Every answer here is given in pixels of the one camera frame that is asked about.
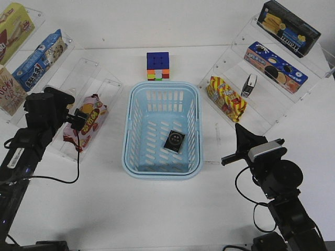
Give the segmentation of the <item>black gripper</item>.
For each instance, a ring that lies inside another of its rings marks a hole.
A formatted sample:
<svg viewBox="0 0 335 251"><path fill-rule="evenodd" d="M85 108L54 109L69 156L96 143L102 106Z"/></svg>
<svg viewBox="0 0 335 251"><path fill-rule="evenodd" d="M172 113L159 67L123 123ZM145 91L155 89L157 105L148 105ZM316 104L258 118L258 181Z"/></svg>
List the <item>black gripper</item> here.
<svg viewBox="0 0 335 251"><path fill-rule="evenodd" d="M76 109L69 114L68 105L75 103L75 97L68 92L47 86L41 93L32 93L26 97L24 110L29 128L59 130L64 123L70 123L71 128L82 130L88 114Z"/></svg>
<svg viewBox="0 0 335 251"><path fill-rule="evenodd" d="M265 136L255 135L239 123L235 124L237 149L234 154L221 158L223 166L245 160L247 164L261 165L274 163L285 154L284 139L268 141Z"/></svg>

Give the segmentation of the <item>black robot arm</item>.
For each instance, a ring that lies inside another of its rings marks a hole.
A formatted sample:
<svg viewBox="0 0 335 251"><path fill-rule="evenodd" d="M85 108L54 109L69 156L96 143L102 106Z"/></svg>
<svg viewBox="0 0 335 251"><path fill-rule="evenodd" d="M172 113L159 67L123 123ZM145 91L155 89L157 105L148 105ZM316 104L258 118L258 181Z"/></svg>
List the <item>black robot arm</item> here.
<svg viewBox="0 0 335 251"><path fill-rule="evenodd" d="M269 202L269 209L282 239L267 234L255 240L254 250L283 249L288 243L291 250L326 250L318 226L308 216L298 196L303 181L302 170L295 163L282 159L287 152L284 139L268 141L236 123L237 149L221 159L227 165L241 159L247 163L253 182L259 186Z"/></svg>
<svg viewBox="0 0 335 251"><path fill-rule="evenodd" d="M39 241L20 246L7 243L6 239L30 180L34 178L34 171L57 131L66 122L76 130L85 125L87 114L79 110L73 115L69 113L67 106L74 102L71 94L54 87L46 87L43 92L26 97L27 126L4 144L8 153L1 164L1 250L69 249L66 241Z"/></svg>

